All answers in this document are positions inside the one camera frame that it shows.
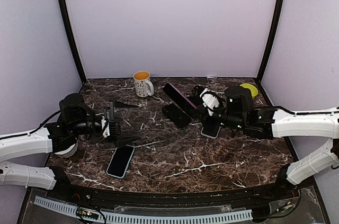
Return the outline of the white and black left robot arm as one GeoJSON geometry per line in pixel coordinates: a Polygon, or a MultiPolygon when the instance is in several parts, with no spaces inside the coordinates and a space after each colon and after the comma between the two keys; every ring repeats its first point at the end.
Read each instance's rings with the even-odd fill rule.
{"type": "Polygon", "coordinates": [[[67,95],[59,102],[56,122],[44,120],[36,129],[1,136],[1,185],[38,187],[54,192],[64,201],[75,196],[74,188],[60,167],[33,167],[11,163],[13,158],[34,154],[53,153],[68,158],[78,149],[79,136],[96,136],[122,148],[139,140],[138,136],[121,136],[121,128],[115,120],[114,109],[129,108],[128,104],[110,101],[103,115],[97,115],[85,104],[80,93],[67,95]]]}

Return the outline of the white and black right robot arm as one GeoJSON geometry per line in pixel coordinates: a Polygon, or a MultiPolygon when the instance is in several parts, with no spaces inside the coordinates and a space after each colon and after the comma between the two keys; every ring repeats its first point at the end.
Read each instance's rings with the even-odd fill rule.
{"type": "Polygon", "coordinates": [[[315,111],[290,111],[282,106],[255,108],[250,90],[241,86],[226,89],[225,100],[202,86],[195,86],[192,95],[201,103],[191,113],[204,125],[213,122],[256,139],[327,138],[303,159],[280,168],[270,189],[274,199],[283,199],[291,188],[328,167],[338,168],[338,108],[315,111]]]}

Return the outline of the purple phone with dark screen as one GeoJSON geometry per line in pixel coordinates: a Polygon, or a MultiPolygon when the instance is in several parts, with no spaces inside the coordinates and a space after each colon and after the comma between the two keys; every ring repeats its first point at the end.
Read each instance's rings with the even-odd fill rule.
{"type": "Polygon", "coordinates": [[[165,84],[163,92],[187,115],[193,117],[193,111],[197,109],[196,105],[184,96],[174,85],[171,83],[165,84]]]}

